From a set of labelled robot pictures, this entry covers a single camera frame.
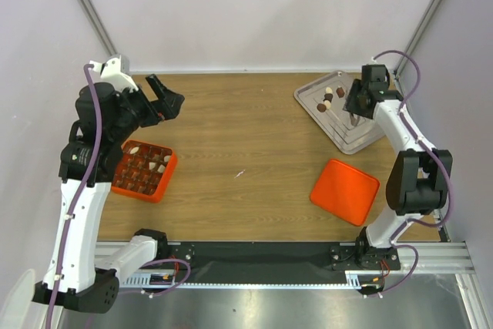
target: wooden tabletop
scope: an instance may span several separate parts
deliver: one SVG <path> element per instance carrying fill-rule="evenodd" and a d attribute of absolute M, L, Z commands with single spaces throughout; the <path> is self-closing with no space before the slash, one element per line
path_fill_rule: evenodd
<path fill-rule="evenodd" d="M 100 240 L 129 240 L 140 228 L 171 240 L 354 240 L 360 227 L 313 205 L 310 192 L 331 158 L 377 177 L 367 218 L 385 203 L 394 151 L 383 138 L 352 156 L 341 153 L 294 99 L 323 74 L 165 75 L 185 96 L 178 118 L 138 129 L 132 139 L 172 148 L 178 166 L 160 203 L 111 193 Z M 134 76 L 146 94 L 143 76 Z M 414 225 L 401 240 L 437 240 Z"/>

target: reflective metal floor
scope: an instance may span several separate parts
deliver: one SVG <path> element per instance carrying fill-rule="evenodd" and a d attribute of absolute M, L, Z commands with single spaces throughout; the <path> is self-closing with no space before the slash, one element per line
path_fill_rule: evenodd
<path fill-rule="evenodd" d="M 88 317 L 66 311 L 60 328 L 84 328 Z M 127 294 L 88 327 L 465 329 L 470 324 L 454 275 L 415 275 L 384 299 L 364 300 L 353 290 L 179 289 L 152 300 Z"/>

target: orange lid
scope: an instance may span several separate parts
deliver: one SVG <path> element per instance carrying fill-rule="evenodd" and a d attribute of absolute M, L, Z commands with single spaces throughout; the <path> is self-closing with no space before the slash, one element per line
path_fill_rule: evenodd
<path fill-rule="evenodd" d="M 310 200 L 360 227 L 367 219 L 379 187 L 380 182 L 374 177 L 337 159 L 331 159 L 315 184 Z"/>

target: white mark on table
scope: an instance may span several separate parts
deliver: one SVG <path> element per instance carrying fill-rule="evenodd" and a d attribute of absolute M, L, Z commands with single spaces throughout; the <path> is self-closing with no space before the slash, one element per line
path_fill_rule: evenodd
<path fill-rule="evenodd" d="M 234 177 L 234 179 L 236 179 L 239 175 L 243 175 L 243 173 L 245 172 L 246 169 L 243 169 L 241 171 L 238 172 L 238 174 Z"/>

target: robotic arm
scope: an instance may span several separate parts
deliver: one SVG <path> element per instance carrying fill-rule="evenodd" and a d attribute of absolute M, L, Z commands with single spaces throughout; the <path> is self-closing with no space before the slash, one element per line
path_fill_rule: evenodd
<path fill-rule="evenodd" d="M 60 156 L 62 207 L 55 248 L 48 272 L 35 286 L 33 300 L 47 304 L 55 281 L 59 280 L 55 304 L 80 312 L 104 313 L 116 299 L 119 281 L 125 281 L 144 263 L 169 255 L 164 233 L 140 230 L 125 247 L 97 263 L 95 268 L 99 221 L 116 166 L 122 159 L 122 144 L 139 127 L 176 118 L 184 98 L 151 75 L 146 81 L 157 100 L 150 102 L 129 76 L 128 59 L 123 55 L 115 55 L 106 63 L 91 64 L 104 81 L 94 84 L 102 113 L 101 144 L 94 169 L 72 212 L 69 231 L 64 234 L 69 205 L 89 165 L 96 137 L 95 107 L 86 86 L 75 102 L 79 120 L 73 123 L 69 144 Z M 59 256 L 62 238 L 66 247 L 63 256 Z M 59 259 L 62 259 L 61 274 L 56 273 Z"/>
<path fill-rule="evenodd" d="M 357 239 L 357 260 L 366 255 L 385 254 L 392 248 L 392 242 L 412 224 L 409 220 L 419 220 L 441 209 L 447 199 L 448 188 L 443 174 L 414 136 L 439 158 L 449 176 L 450 152 L 437 149 L 424 138 L 406 106 L 401 107 L 402 95 L 389 90 L 389 86 L 390 75 L 385 65 L 364 65 L 361 80 L 354 80 L 344 107 L 349 113 L 374 119 L 397 154 L 385 192 L 388 207 L 361 231 Z M 427 176 L 420 178 L 420 172 Z"/>

